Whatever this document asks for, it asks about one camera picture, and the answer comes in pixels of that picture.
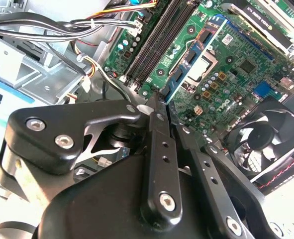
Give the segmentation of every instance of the screw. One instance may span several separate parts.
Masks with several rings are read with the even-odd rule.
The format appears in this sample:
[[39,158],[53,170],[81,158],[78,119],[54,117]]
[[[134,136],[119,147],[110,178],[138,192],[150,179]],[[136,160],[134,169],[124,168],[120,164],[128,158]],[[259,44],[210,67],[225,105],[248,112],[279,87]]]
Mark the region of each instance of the screw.
[[129,110],[132,113],[135,113],[136,112],[135,108],[132,107],[131,105],[127,105],[127,110]]
[[187,134],[190,133],[190,130],[187,127],[183,126],[182,129],[185,133],[187,133]]
[[26,126],[33,131],[42,131],[46,127],[45,123],[39,119],[29,119]]
[[280,238],[284,235],[282,229],[275,223],[270,223],[270,227],[273,232],[278,235]]
[[163,118],[163,116],[161,114],[157,114],[157,117],[158,117],[159,120],[165,121],[165,118]]
[[74,141],[68,135],[59,135],[55,138],[55,143],[63,148],[63,149],[70,149],[74,146]]
[[237,235],[238,237],[242,235],[242,228],[239,225],[239,223],[237,221],[235,221],[233,218],[231,217],[227,217],[226,218],[226,223],[228,228],[231,229],[231,231]]
[[169,212],[176,208],[175,200],[167,193],[163,193],[159,197],[161,205]]
[[213,146],[210,146],[210,149],[211,149],[211,151],[212,151],[213,153],[217,154],[217,150],[216,150],[216,148],[215,148],[215,147],[213,147]]

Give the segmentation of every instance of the cable tie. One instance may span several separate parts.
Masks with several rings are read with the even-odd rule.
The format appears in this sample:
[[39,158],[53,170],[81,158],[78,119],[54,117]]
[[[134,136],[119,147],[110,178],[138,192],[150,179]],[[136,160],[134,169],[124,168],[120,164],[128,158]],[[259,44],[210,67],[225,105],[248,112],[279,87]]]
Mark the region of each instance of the cable tie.
[[87,56],[88,56],[88,55],[85,54],[85,53],[80,53],[80,54],[77,55],[76,60],[77,60],[78,62],[83,62],[83,60],[84,60],[85,57],[87,57]]

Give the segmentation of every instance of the white sticker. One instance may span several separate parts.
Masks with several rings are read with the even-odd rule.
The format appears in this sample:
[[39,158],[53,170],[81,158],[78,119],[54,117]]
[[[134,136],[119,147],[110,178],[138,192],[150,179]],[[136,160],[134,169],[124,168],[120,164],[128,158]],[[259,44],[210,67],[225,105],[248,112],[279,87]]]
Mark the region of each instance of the white sticker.
[[223,38],[223,40],[222,40],[222,42],[225,44],[225,45],[229,45],[230,43],[231,43],[231,41],[233,40],[234,38],[230,35],[230,34],[227,34],[224,38]]

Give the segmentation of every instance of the ram slot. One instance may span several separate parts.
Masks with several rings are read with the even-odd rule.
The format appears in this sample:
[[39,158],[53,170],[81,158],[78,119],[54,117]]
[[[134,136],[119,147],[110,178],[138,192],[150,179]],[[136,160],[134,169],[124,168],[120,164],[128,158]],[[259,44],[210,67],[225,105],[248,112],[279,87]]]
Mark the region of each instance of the ram slot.
[[137,83],[146,81],[175,37],[198,6],[198,0],[173,0],[150,34],[136,59],[130,65],[127,76]]

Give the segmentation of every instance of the black fan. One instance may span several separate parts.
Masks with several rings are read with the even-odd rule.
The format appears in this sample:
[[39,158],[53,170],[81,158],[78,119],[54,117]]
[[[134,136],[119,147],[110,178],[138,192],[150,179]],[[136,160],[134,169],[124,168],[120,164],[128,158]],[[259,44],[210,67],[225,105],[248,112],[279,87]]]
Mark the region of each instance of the black fan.
[[[274,98],[267,98],[225,138],[234,164],[249,178],[278,159],[289,158],[294,148],[294,114]],[[283,163],[276,171],[286,167]],[[261,178],[264,182],[269,177]]]

